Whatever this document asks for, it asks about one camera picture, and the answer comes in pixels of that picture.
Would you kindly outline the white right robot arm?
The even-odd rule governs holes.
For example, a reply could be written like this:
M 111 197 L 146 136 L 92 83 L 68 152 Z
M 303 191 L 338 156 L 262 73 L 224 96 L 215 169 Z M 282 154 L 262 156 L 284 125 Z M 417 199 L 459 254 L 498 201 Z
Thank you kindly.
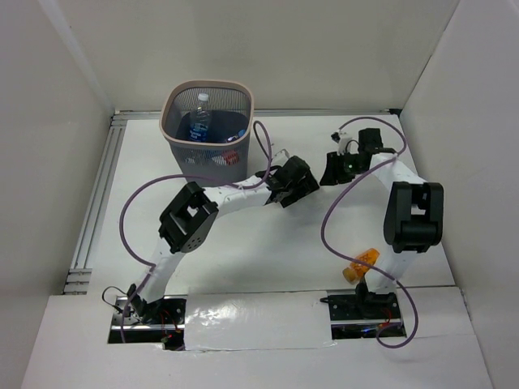
M 338 145 L 327 154 L 321 186 L 335 186 L 366 176 L 376 177 L 388 191 L 383 236 L 388 247 L 380 250 L 372 264 L 352 263 L 363 270 L 356 288 L 354 308 L 364 318 L 373 317 L 390 301 L 396 282 L 421 254 L 440 243 L 443 234 L 444 188 L 415 174 L 397 151 L 383 145 L 380 129 L 366 128 L 358 137 L 337 131 L 331 135 Z

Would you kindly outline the orange plastic bottle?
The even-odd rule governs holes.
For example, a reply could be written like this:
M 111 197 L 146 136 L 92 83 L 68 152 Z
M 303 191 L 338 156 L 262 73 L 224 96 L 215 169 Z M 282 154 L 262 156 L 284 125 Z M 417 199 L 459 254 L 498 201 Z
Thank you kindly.
M 370 248 L 355 257 L 357 262 L 350 262 L 350 265 L 342 272 L 344 278 L 350 283 L 359 282 L 370 270 L 369 265 L 375 265 L 380 252 L 375 248 Z

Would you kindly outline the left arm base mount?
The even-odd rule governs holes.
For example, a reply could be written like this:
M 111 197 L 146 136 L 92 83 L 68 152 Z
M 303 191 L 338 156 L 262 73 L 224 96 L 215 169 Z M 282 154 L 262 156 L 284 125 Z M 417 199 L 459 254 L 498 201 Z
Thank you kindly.
M 165 296 L 158 302 L 158 307 L 152 308 L 152 312 L 144 317 L 132 305 L 123 311 L 127 297 L 121 292 L 120 288 L 109 286 L 101 293 L 101 300 L 112 308 L 109 344 L 123 343 L 123 328 L 125 344 L 160 344 L 164 350 L 185 350 L 186 296 Z

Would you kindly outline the red label plastic bottle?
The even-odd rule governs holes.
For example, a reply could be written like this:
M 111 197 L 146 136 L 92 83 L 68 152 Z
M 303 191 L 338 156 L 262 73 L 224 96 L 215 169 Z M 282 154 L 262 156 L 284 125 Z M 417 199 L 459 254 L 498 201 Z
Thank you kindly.
M 215 166 L 233 166 L 239 163 L 240 155 L 233 150 L 209 151 L 208 160 Z

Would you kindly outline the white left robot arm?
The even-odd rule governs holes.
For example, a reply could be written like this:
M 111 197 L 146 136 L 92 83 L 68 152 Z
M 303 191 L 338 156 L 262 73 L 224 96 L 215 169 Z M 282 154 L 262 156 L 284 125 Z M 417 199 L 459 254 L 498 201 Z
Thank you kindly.
M 127 291 L 132 315 L 142 323 L 157 319 L 169 279 L 184 256 L 205 242 L 217 218 L 270 203 L 288 207 L 319 188 L 310 166 L 297 156 L 291 156 L 282 166 L 271 166 L 228 185 L 202 187 L 190 181 L 160 214 L 159 239 L 149 260 L 139 258 L 124 237 L 123 219 L 129 208 L 126 203 L 119 218 L 122 243 L 134 259 L 148 268 Z

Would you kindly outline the blue cap plastic bottle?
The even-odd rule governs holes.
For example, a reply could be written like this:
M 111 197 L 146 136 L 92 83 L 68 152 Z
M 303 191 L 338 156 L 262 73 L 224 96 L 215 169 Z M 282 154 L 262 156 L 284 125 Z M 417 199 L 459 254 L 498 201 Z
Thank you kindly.
M 246 134 L 246 130 L 239 130 L 236 134 L 234 135 L 231 135 L 227 138 L 224 138 L 224 142 L 225 143 L 232 143 L 234 141 L 237 141 L 238 139 L 240 139 L 241 137 L 243 137 L 245 134 Z

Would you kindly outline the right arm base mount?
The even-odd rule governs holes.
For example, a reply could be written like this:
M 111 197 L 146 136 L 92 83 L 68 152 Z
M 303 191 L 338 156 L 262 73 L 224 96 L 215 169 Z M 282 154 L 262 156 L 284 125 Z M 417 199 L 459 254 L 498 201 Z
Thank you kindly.
M 320 298 L 328 307 L 333 340 L 406 337 L 395 293 L 328 294 Z

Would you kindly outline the blue label clear bottle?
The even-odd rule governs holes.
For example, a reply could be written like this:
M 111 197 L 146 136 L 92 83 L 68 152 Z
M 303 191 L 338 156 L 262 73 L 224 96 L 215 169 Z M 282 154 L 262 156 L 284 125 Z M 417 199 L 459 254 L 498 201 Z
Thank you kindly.
M 191 142 L 204 143 L 208 137 L 212 121 L 212 111 L 208 108 L 209 95 L 201 92 L 195 107 L 190 112 L 188 139 Z

